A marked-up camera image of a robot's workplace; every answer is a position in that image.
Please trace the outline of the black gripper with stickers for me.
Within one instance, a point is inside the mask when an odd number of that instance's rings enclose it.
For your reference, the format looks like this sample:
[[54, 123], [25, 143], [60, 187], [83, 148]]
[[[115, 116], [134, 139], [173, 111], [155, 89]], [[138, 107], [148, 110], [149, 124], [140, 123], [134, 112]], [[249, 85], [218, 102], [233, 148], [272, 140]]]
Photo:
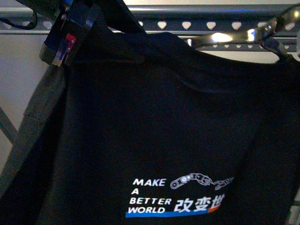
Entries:
[[43, 43], [40, 59], [48, 65], [70, 65], [98, 17], [94, 0], [20, 0], [54, 24]]

